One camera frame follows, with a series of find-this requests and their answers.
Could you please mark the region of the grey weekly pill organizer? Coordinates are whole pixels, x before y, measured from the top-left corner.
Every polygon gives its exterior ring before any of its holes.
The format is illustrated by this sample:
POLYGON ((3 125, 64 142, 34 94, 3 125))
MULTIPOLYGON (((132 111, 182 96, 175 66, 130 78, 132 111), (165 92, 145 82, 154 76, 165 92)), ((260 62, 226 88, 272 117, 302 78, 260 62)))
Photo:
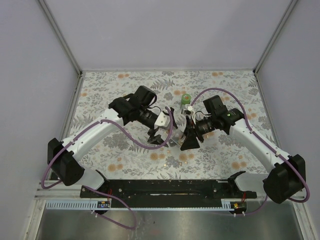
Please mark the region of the grey weekly pill organizer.
POLYGON ((170 139, 170 140, 168 141, 168 143, 169 143, 169 146, 170 146, 170 147, 179 146, 179 143, 176 142, 176 141, 174 141, 174 140, 172 140, 172 139, 170 139))

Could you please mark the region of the green bottle cap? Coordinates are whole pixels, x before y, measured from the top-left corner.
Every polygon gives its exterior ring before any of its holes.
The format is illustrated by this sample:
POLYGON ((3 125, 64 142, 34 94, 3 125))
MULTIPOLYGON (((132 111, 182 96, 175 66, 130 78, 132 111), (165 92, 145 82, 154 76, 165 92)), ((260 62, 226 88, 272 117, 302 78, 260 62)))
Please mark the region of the green bottle cap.
POLYGON ((185 93, 181 96, 181 104, 186 105, 191 103, 191 96, 188 93, 185 93))

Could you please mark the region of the green pill bottle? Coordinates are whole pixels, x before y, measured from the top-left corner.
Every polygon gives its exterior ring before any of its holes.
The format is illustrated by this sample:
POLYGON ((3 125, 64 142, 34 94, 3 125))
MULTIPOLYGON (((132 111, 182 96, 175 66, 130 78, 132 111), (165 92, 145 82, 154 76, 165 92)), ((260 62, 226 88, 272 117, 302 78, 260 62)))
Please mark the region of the green pill bottle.
POLYGON ((190 105, 189 103, 181 104, 181 106, 180 106, 180 111, 181 111, 181 112, 187 111, 189 105, 190 105))

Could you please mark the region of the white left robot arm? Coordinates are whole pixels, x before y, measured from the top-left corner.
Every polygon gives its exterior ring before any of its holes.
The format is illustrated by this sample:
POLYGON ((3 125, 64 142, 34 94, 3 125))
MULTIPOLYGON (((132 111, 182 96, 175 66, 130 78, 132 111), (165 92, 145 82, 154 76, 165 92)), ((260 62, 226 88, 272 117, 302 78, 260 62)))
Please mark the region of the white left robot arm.
POLYGON ((80 160, 97 143, 116 130, 122 131, 137 146, 157 150, 165 147, 177 128, 174 109, 167 107, 165 112, 156 114, 151 106, 157 101, 157 95, 146 86, 139 86, 135 93, 114 99, 100 116, 73 136, 59 141, 53 138, 47 145, 47 168, 58 177, 65 186, 79 184, 91 188, 98 198, 107 195, 109 186, 104 176, 97 170, 85 168, 80 160), (124 126, 130 122, 139 122, 149 128, 148 145, 135 140, 124 126))

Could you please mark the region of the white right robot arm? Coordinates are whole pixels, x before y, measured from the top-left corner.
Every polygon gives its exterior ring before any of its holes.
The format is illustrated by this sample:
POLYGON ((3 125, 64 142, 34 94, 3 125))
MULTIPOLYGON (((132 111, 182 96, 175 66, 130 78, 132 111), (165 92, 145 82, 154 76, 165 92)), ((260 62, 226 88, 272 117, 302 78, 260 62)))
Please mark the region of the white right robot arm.
POLYGON ((207 114, 200 120, 190 104, 184 104, 181 112, 186 125, 180 140, 180 149, 200 148, 205 134, 221 130, 246 147, 264 166, 267 174, 239 171, 230 177, 228 194, 239 198, 245 192, 266 194, 281 204, 305 188, 306 163, 298 154, 291 156, 262 134, 258 133, 244 114, 237 108, 227 109, 216 95, 203 101, 207 114))

